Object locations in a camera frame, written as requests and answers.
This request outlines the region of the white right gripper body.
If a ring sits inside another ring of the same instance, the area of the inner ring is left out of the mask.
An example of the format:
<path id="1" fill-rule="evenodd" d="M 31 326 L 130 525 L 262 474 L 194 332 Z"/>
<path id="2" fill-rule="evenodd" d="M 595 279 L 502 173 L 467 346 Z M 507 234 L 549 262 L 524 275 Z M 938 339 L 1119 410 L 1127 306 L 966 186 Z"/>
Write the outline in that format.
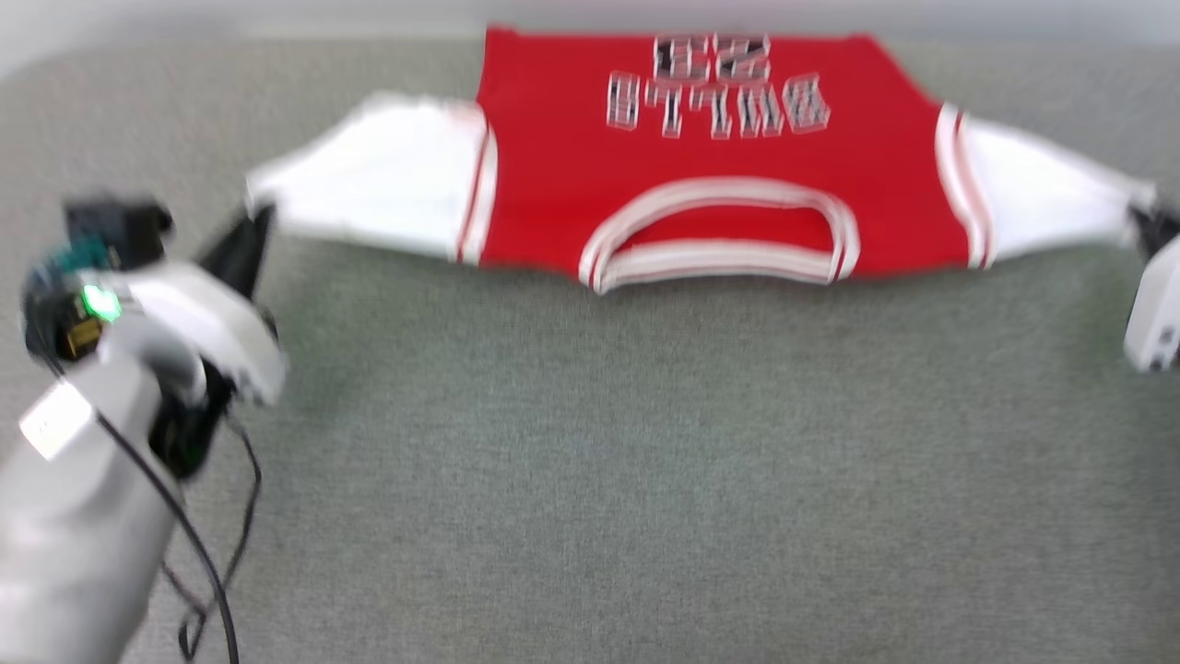
<path id="1" fill-rule="evenodd" d="M 1125 354 L 1140 373 L 1163 373 L 1179 357 L 1179 243 L 1150 257 L 1139 280 L 1125 334 Z"/>

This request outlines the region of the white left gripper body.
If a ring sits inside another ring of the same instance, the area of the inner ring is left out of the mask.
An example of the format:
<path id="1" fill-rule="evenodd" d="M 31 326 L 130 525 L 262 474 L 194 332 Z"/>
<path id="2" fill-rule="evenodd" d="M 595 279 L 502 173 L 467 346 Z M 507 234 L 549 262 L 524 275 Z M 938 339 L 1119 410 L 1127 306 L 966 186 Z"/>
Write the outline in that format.
<path id="1" fill-rule="evenodd" d="M 194 262 L 165 261 L 122 275 L 127 294 L 148 318 L 206 359 L 241 395 L 277 405 L 288 362 L 257 308 Z"/>

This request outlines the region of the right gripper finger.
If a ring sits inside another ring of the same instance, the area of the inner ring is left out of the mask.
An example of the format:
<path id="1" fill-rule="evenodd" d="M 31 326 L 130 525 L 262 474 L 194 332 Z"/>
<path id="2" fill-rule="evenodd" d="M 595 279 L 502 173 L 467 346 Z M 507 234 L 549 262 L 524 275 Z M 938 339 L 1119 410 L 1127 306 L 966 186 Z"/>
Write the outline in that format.
<path id="1" fill-rule="evenodd" d="M 1179 235 L 1179 210 L 1173 205 L 1128 208 L 1132 222 L 1132 244 L 1142 259 L 1150 262 Z"/>

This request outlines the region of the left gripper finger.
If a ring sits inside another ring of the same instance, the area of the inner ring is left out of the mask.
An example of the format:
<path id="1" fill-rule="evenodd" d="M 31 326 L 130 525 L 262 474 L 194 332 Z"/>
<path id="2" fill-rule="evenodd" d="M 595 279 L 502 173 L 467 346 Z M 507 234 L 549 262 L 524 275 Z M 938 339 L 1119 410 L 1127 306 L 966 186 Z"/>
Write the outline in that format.
<path id="1" fill-rule="evenodd" d="M 197 265 L 242 297 L 254 297 L 266 262 L 277 206 L 243 208 L 219 237 L 197 256 Z"/>

